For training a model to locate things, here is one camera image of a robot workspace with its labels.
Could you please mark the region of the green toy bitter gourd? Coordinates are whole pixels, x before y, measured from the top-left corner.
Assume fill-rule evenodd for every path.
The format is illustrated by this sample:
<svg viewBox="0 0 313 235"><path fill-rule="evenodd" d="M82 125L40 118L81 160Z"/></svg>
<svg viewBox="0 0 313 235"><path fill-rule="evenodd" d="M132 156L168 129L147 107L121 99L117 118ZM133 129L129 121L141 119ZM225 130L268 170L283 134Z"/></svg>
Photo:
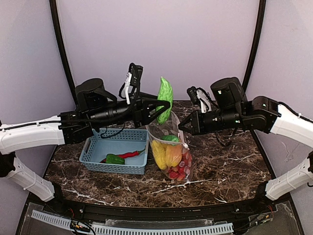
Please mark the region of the green toy bitter gourd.
<svg viewBox="0 0 313 235"><path fill-rule="evenodd" d="M160 78L160 88L157 99L161 101L167 101L170 104L170 107L157 117L158 124L162 125L169 119L171 115L174 100L174 92L172 85L164 77Z"/></svg>

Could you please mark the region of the green toy chili pepper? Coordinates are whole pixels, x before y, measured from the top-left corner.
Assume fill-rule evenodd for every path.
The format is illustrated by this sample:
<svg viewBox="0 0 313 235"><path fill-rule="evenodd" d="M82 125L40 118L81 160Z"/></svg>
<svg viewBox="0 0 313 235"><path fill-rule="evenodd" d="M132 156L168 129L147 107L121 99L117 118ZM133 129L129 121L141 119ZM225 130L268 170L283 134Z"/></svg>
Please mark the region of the green toy chili pepper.
<svg viewBox="0 0 313 235"><path fill-rule="evenodd" d="M167 142L180 142L179 137L175 135L164 135L161 137L162 141L167 141Z"/></svg>

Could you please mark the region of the orange yellow toy mango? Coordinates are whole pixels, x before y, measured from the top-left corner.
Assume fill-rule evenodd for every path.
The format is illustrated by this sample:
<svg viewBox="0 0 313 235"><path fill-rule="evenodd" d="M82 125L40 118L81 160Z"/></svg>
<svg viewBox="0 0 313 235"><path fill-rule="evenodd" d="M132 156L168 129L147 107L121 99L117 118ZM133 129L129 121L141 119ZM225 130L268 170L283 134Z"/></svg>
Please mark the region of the orange yellow toy mango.
<svg viewBox="0 0 313 235"><path fill-rule="evenodd" d="M177 166L182 159L182 145L167 145L165 152L165 163L168 167Z"/></svg>

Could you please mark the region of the clear zip top bag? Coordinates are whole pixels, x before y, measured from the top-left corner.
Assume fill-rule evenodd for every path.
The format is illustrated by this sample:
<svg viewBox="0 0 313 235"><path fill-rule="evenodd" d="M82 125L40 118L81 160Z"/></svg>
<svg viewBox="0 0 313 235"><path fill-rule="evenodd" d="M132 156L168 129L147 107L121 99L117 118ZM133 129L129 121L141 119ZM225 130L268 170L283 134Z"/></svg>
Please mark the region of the clear zip top bag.
<svg viewBox="0 0 313 235"><path fill-rule="evenodd" d="M184 134L178 129L179 118L171 112L163 124L153 121L146 126L154 161L171 180L188 182L193 175L193 157Z"/></svg>

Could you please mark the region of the green toy bell pepper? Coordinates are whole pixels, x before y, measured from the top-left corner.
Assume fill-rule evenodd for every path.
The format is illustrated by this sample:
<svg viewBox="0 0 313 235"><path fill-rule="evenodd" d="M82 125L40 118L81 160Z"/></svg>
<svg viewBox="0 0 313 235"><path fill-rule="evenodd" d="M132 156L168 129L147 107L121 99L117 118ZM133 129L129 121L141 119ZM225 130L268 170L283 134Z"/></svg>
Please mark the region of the green toy bell pepper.
<svg viewBox="0 0 313 235"><path fill-rule="evenodd" d="M125 159L122 157L115 155L115 154L108 154L105 158L105 163L106 164L117 164L117 165L124 165L125 164Z"/></svg>

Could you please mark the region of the red toy lychee bunch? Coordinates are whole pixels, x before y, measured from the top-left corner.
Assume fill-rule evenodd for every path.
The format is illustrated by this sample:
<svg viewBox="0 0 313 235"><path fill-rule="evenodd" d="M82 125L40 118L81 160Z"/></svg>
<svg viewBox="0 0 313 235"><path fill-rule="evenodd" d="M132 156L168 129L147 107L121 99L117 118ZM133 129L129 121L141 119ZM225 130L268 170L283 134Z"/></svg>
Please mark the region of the red toy lychee bunch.
<svg viewBox="0 0 313 235"><path fill-rule="evenodd" d="M190 151L182 155L180 163L175 167L170 167L167 171L167 177L171 180L189 181L192 178L193 166L192 155Z"/></svg>

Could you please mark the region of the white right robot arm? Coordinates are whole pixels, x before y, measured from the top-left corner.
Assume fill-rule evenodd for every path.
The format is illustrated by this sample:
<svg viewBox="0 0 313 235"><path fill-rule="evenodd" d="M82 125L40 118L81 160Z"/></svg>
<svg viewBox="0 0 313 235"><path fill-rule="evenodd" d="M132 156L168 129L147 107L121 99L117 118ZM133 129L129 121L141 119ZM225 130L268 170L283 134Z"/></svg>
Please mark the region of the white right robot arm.
<svg viewBox="0 0 313 235"><path fill-rule="evenodd" d="M238 128L288 138L312 148L313 121L286 103L263 95L249 101L237 77L220 79L210 89L217 107L211 111L193 111L179 124L181 131L196 136ZM275 201L312 181L313 154L309 153L294 168L261 183L255 198Z"/></svg>

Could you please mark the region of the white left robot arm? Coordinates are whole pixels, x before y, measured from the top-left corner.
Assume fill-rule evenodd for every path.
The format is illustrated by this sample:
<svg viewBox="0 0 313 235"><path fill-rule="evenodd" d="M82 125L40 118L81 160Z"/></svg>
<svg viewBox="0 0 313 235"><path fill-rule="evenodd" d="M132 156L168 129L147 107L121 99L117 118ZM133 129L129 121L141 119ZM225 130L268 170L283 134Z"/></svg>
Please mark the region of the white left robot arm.
<svg viewBox="0 0 313 235"><path fill-rule="evenodd" d="M44 145L81 143L100 128L132 121L147 125L170 111L171 97L140 92L140 81L124 101L105 90L100 78L75 88L78 105L74 111L23 124L0 125L0 176L20 185L44 202L62 202L61 188L37 175L16 156L17 150Z"/></svg>

